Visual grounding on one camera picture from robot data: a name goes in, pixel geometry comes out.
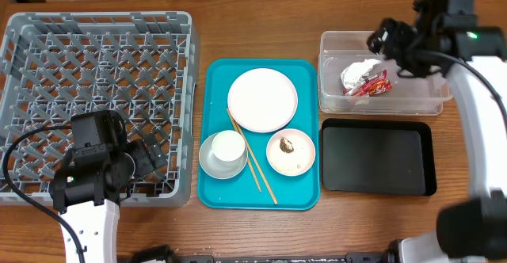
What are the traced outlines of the grey bowl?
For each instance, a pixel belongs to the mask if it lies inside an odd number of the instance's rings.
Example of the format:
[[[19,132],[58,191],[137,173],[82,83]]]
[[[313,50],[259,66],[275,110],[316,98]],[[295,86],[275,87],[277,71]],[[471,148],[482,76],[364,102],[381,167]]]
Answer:
[[[202,170],[210,177],[226,180],[237,176],[246,165],[246,149],[240,158],[232,162],[219,160],[212,152],[212,140],[216,134],[210,135],[200,146],[199,163]]]

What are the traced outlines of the brown food scrap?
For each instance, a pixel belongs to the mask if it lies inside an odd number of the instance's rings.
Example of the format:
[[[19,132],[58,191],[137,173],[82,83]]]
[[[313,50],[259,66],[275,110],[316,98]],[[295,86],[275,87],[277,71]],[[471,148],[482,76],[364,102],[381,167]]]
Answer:
[[[286,154],[290,154],[294,151],[292,142],[285,137],[280,139],[280,149]]]

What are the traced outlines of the white cup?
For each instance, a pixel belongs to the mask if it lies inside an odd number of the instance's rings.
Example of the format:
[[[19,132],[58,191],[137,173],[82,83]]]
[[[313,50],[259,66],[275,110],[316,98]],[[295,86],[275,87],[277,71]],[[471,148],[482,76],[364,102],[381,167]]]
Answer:
[[[245,142],[236,131],[219,132],[212,140],[212,152],[221,161],[235,161],[242,156],[245,149]]]

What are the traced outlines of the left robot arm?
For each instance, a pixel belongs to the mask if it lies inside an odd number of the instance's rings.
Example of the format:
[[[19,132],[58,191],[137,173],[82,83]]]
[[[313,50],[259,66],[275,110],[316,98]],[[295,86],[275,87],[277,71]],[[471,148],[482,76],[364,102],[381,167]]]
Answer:
[[[74,143],[50,184],[54,209],[64,220],[66,260],[115,262],[120,192],[167,165],[153,135],[128,141],[118,112],[103,110],[71,117]]]

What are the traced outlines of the small pink plate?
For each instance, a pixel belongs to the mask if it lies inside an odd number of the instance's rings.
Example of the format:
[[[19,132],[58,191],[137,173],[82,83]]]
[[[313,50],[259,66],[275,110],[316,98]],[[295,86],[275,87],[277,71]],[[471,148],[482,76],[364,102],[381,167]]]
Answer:
[[[290,154],[280,149],[280,139],[292,142],[294,151]],[[296,177],[306,173],[314,164],[316,149],[311,138],[303,131],[286,128],[276,132],[268,141],[266,157],[270,166],[278,173]]]

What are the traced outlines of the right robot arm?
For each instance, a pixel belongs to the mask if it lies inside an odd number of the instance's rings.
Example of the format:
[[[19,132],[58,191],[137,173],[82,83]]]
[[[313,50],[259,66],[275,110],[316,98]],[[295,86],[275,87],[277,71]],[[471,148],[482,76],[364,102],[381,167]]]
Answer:
[[[474,1],[415,0],[412,25],[387,18],[367,41],[401,78],[447,80],[469,162],[469,199],[441,210],[434,231],[394,242],[396,262],[506,256],[506,42],[500,28],[478,25]]]

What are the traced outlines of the red snack wrapper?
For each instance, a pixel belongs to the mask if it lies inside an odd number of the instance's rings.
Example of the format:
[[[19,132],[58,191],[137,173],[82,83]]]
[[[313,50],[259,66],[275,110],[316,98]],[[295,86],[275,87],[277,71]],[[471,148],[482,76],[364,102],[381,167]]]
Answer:
[[[378,59],[352,63],[341,72],[340,78],[345,96],[370,97],[392,89],[387,69]]]

